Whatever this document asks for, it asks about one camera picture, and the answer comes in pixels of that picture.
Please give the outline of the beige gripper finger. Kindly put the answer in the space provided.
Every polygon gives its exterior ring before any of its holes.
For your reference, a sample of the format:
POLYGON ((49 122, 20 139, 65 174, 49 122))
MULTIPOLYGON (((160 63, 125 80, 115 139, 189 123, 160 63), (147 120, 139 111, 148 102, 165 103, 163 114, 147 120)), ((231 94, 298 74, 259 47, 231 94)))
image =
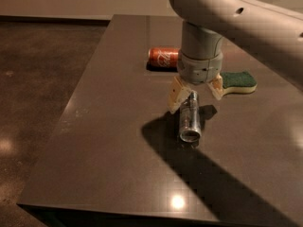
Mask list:
POLYGON ((180 76, 175 76, 169 89, 168 108, 171 114, 175 114, 181 104, 190 96, 191 88, 180 76))
POLYGON ((221 100, 223 97, 223 78, 218 74, 213 80, 207 84, 212 95, 217 99, 221 100))

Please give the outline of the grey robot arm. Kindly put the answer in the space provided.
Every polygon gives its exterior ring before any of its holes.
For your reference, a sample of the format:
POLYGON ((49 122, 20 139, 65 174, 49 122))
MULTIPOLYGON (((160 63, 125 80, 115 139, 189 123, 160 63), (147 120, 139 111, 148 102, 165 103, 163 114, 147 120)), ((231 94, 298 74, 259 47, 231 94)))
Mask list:
POLYGON ((261 63, 303 86, 302 15, 258 0, 169 0, 183 19, 177 71, 169 95, 175 113, 190 95, 190 86, 210 83, 215 95, 223 87, 222 38, 261 63))

